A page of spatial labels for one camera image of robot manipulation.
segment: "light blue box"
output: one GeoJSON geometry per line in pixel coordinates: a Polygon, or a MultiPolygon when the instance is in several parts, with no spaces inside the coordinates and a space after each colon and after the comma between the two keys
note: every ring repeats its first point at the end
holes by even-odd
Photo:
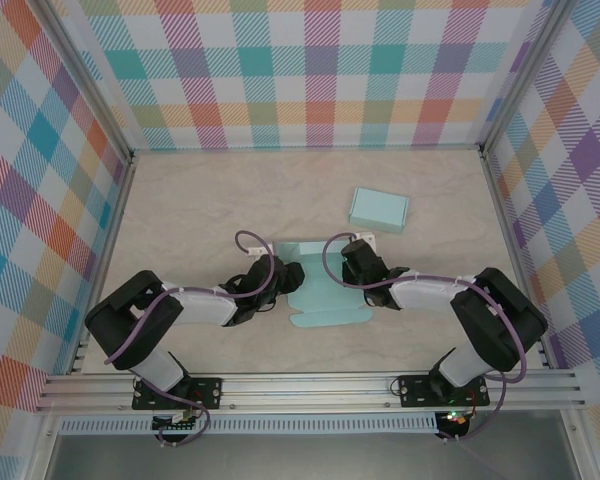
{"type": "Polygon", "coordinates": [[[401,233],[407,219],[409,199],[402,195],[356,188],[349,223],[371,230],[401,233]]]}

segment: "white connector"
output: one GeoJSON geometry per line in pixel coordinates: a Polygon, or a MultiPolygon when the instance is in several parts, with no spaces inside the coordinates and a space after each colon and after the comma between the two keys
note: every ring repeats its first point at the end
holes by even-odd
{"type": "MultiPolygon", "coordinates": [[[[271,249],[271,251],[273,252],[273,244],[272,243],[267,243],[267,245],[269,246],[269,248],[271,249]]],[[[267,249],[264,247],[249,247],[247,248],[247,256],[248,257],[255,257],[256,260],[260,257],[262,257],[263,255],[267,254],[267,249]]]]}
{"type": "Polygon", "coordinates": [[[171,418],[171,423],[180,423],[184,420],[184,412],[178,412],[171,418]]]}

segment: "gray floor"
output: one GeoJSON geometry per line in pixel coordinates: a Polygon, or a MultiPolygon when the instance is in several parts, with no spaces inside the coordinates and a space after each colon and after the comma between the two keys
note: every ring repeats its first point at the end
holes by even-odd
{"type": "Polygon", "coordinates": [[[178,449],[150,436],[69,436],[47,480],[578,478],[557,412],[503,413],[466,446],[425,434],[207,435],[178,449]]]}
{"type": "MultiPolygon", "coordinates": [[[[390,267],[456,276],[492,266],[513,278],[475,151],[179,153],[140,156],[104,293],[143,269],[197,286],[246,272],[239,229],[269,241],[350,231],[359,186],[410,198],[402,234],[375,232],[390,267]]],[[[162,345],[191,372],[393,371],[428,370],[466,339],[454,316],[431,311],[374,309],[369,322],[322,328],[294,326],[293,312],[283,299],[239,327],[173,327],[162,345]]],[[[112,371],[103,360],[91,342],[83,371],[112,371]]]]}

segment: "metal rail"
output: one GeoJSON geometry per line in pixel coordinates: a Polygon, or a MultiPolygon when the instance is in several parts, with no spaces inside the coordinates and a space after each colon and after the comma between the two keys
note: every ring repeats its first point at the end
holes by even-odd
{"type": "Polygon", "coordinates": [[[491,130],[487,134],[483,144],[483,148],[487,152],[493,150],[500,137],[502,137],[509,127],[509,123],[518,110],[524,95],[529,86],[535,81],[542,64],[549,55],[551,47],[553,47],[553,43],[558,38],[562,27],[569,19],[571,12],[577,4],[578,0],[559,0],[554,2],[540,34],[531,45],[522,67],[520,67],[515,83],[504,99],[504,103],[493,121],[491,130]]]}
{"type": "Polygon", "coordinates": [[[130,152],[133,151],[133,147],[127,142],[120,125],[118,125],[109,105],[100,93],[100,89],[91,76],[89,68],[84,63],[82,55],[71,41],[71,37],[57,12],[48,0],[29,0],[28,3],[31,11],[44,27],[45,33],[56,47],[63,65],[65,65],[87,103],[89,103],[109,141],[118,155],[124,157],[130,163],[130,152]]]}
{"type": "MultiPolygon", "coordinates": [[[[426,372],[208,374],[223,378],[223,414],[388,413],[444,411],[438,407],[404,409],[389,386],[398,376],[426,372]]],[[[68,375],[49,377],[38,403],[45,415],[141,414],[131,409],[133,375],[68,375]]],[[[502,392],[487,381],[493,410],[502,392]]],[[[585,401],[570,370],[529,370],[519,384],[507,388],[503,410],[584,408],[585,401]]]]}
{"type": "MultiPolygon", "coordinates": [[[[113,250],[118,238],[118,232],[120,231],[120,225],[122,224],[122,216],[124,215],[124,209],[127,205],[127,200],[131,192],[131,184],[136,172],[136,163],[132,162],[124,166],[124,172],[122,174],[122,183],[120,184],[120,192],[118,193],[118,200],[111,216],[111,223],[109,224],[109,230],[104,241],[102,253],[96,264],[95,274],[91,283],[91,291],[89,292],[89,298],[87,299],[87,305],[85,312],[88,312],[96,306],[102,289],[104,288],[105,279],[107,278],[107,272],[109,271],[109,264],[113,257],[113,250]]],[[[80,321],[76,333],[70,342],[73,346],[73,354],[67,357],[67,361],[64,365],[64,371],[67,373],[79,373],[82,370],[82,363],[86,355],[87,345],[89,340],[89,332],[84,325],[83,321],[80,321]]]]}

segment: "plaid backdrop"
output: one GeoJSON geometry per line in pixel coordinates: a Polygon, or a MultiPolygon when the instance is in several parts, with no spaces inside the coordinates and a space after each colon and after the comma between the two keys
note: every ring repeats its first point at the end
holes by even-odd
{"type": "Polygon", "coordinates": [[[600,447],[600,0],[581,0],[526,93],[494,169],[561,367],[600,447]]]}
{"type": "Polygon", "coordinates": [[[25,1],[1,0],[0,480],[71,353],[122,168],[25,1]]]}
{"type": "Polygon", "coordinates": [[[130,142],[179,149],[476,143],[550,0],[54,3],[130,142]]]}
{"type": "Polygon", "coordinates": [[[480,130],[480,135],[478,136],[478,141],[476,143],[484,143],[484,141],[486,140],[487,134],[489,133],[489,130],[491,130],[491,126],[493,125],[493,121],[500,112],[502,102],[504,102],[505,98],[507,98],[507,95],[509,95],[511,88],[518,79],[520,68],[522,67],[527,56],[529,55],[529,49],[531,48],[533,42],[535,42],[536,38],[538,37],[538,34],[542,31],[542,27],[544,26],[547,16],[551,11],[553,5],[556,3],[556,1],[557,0],[543,0],[542,6],[540,7],[538,14],[536,15],[536,18],[534,19],[533,24],[531,25],[531,28],[529,29],[529,32],[527,33],[527,36],[524,39],[524,42],[522,42],[522,46],[520,47],[520,50],[518,51],[515,60],[511,64],[511,67],[509,68],[507,77],[505,78],[504,83],[500,87],[498,96],[491,105],[489,115],[487,115],[487,120],[484,122],[484,125],[480,130]]]}

